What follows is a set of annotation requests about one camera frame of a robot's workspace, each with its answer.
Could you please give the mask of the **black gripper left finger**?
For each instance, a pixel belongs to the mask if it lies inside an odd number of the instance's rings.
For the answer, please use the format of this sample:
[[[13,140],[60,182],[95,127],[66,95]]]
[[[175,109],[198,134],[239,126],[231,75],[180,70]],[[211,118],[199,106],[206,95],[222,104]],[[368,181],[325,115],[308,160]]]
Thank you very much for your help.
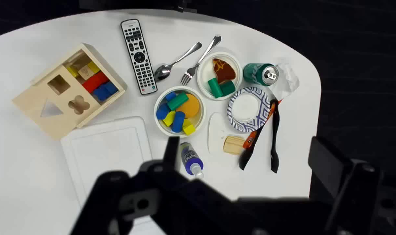
[[[107,172],[98,177],[70,235],[129,235],[142,217],[165,235],[231,235],[228,202],[175,169],[179,139],[169,138],[162,161],[141,165],[134,177]]]

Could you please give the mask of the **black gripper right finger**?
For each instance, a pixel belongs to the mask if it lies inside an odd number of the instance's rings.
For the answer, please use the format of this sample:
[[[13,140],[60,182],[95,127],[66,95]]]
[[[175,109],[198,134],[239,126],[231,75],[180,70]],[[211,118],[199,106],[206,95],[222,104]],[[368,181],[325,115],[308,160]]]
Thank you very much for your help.
[[[308,166],[333,199],[324,234],[372,235],[381,172],[335,155],[318,138],[311,139]]]

